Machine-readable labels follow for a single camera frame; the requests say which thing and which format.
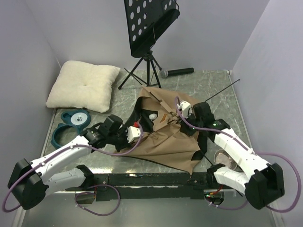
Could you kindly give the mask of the tan pet tent fabric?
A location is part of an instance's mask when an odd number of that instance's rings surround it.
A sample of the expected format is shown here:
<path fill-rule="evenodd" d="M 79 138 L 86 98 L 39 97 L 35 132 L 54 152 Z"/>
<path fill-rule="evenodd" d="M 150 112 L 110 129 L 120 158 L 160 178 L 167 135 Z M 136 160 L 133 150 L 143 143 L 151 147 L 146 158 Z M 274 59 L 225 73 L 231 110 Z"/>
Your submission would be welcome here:
<path fill-rule="evenodd" d="M 149 92 L 164 101 L 160 104 Z M 143 159 L 168 166 L 181 171 L 193 173 L 199 160 L 193 160 L 193 155 L 200 150 L 198 135 L 187 136 L 180 132 L 175 98 L 187 101 L 191 105 L 198 100 L 188 94 L 169 91 L 157 87 L 143 87 L 136 100 L 131 116 L 127 119 L 127 127 L 139 122 L 143 128 L 143 138 L 132 152 L 127 148 L 121 150 L 128 157 Z M 168 121 L 160 122 L 164 114 L 171 113 L 173 117 Z"/>

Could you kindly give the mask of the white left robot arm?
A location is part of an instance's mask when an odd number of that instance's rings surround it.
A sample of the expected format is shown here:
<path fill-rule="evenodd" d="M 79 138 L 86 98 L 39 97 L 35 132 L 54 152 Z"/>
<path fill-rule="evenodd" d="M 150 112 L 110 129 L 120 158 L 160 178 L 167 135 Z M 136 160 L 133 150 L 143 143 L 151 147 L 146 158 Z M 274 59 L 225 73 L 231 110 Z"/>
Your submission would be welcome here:
<path fill-rule="evenodd" d="M 41 158 L 18 161 L 8 182 L 8 194 L 13 194 L 19 207 L 29 210 L 45 197 L 69 188 L 88 190 L 93 187 L 94 174 L 85 165 L 67 172 L 59 170 L 69 163 L 102 150 L 107 144 L 131 153 L 142 140 L 142 126 L 134 123 L 127 126 L 116 115 L 108 116 L 104 122 L 84 129 L 72 141 Z"/>

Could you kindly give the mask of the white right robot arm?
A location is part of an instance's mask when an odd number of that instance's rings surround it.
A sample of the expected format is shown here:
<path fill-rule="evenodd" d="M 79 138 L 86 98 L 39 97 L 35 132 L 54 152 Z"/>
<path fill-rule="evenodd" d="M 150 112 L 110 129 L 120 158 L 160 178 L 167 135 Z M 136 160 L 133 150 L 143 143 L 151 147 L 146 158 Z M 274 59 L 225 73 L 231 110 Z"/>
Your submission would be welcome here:
<path fill-rule="evenodd" d="M 182 121 L 191 129 L 207 131 L 214 138 L 213 143 L 222 148 L 242 169 L 236 172 L 222 166 L 207 176 L 207 184 L 218 188 L 221 184 L 244 194 L 247 201 L 256 209 L 261 209 L 285 194 L 283 170 L 277 163 L 271 164 L 257 155 L 234 132 L 232 128 L 217 129 L 222 126 L 218 121 L 208 128 L 190 124 L 183 116 L 184 108 L 175 100 L 176 111 Z"/>

